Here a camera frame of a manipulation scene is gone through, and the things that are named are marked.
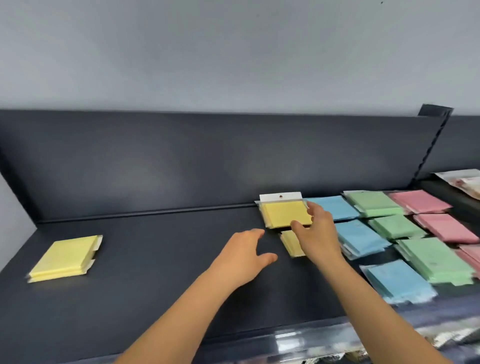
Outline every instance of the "person's left arm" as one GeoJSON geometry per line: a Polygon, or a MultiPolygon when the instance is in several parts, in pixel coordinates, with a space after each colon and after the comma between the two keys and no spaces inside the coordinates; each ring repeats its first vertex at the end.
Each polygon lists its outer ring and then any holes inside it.
{"type": "Polygon", "coordinates": [[[191,363],[216,312],[239,286],[250,282],[277,255],[257,255],[264,230],[235,233],[185,293],[115,362],[115,364],[191,363]]]}

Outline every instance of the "forearm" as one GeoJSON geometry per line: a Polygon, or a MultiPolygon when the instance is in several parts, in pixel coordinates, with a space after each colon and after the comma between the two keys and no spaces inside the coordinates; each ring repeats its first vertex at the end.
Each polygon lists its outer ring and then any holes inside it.
{"type": "Polygon", "coordinates": [[[319,267],[375,364],[450,363],[344,260],[319,267]]]}
{"type": "Polygon", "coordinates": [[[116,364],[187,364],[222,303],[233,289],[204,272],[116,364]]]}

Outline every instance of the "person's right arm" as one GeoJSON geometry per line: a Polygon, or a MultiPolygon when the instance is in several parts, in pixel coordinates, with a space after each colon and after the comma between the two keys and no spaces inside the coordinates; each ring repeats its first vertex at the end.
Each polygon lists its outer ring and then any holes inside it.
{"type": "Polygon", "coordinates": [[[447,364],[445,359],[345,261],[332,215],[309,202],[310,229],[292,221],[306,256],[338,296],[374,364],[447,364]]]}

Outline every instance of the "yellow sticky note pad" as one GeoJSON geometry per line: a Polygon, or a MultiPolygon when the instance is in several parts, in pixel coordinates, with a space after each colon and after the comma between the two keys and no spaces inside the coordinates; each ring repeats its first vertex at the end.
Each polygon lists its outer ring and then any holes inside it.
{"type": "Polygon", "coordinates": [[[312,217],[308,214],[303,201],[264,203],[260,205],[260,212],[265,226],[270,229],[290,226],[292,220],[296,220],[302,225],[311,225],[312,223],[312,217]]]}
{"type": "Polygon", "coordinates": [[[300,242],[292,230],[282,231],[280,240],[292,258],[305,256],[305,253],[301,249],[300,242]]]}
{"type": "Polygon", "coordinates": [[[102,238],[103,235],[94,235],[54,242],[28,274],[28,282],[85,274],[102,238]]]}

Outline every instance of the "stack of pink packages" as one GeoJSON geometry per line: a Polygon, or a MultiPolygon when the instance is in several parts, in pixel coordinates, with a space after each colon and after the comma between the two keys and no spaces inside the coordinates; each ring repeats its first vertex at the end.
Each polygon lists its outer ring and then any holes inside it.
{"type": "Polygon", "coordinates": [[[424,190],[394,192],[388,195],[397,204],[403,207],[407,215],[414,214],[441,214],[452,206],[443,202],[424,190]]]}
{"type": "Polygon", "coordinates": [[[476,277],[480,279],[480,246],[461,246],[455,253],[475,269],[476,277]]]}
{"type": "Polygon", "coordinates": [[[444,243],[475,244],[480,241],[477,235],[448,214],[423,214],[413,218],[444,243]]]}

